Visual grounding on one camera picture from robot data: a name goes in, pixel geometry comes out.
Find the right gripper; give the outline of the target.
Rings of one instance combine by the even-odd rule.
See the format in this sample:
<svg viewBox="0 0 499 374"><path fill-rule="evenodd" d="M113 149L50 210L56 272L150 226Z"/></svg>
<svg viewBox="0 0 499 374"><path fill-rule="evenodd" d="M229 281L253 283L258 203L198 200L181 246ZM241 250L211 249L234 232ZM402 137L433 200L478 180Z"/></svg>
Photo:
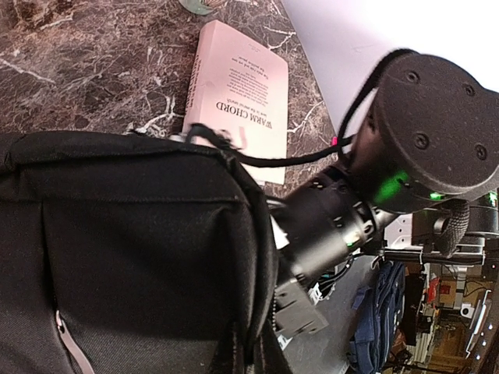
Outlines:
<svg viewBox="0 0 499 374"><path fill-rule="evenodd" d="M287 338L316 333L327 320L307 288L385 228L386 213L362 199L347 175L330 166L272 209L271 216L287 240L278 251L276 331Z"/></svg>

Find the black student bag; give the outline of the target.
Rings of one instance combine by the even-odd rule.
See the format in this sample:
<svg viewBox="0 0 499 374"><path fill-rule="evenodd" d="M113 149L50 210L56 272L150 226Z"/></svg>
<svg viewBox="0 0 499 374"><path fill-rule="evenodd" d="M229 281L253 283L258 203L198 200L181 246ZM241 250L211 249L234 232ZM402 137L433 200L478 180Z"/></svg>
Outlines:
<svg viewBox="0 0 499 374"><path fill-rule="evenodd" d="M287 373L277 274L265 195L234 157L2 135L2 372Z"/></svg>

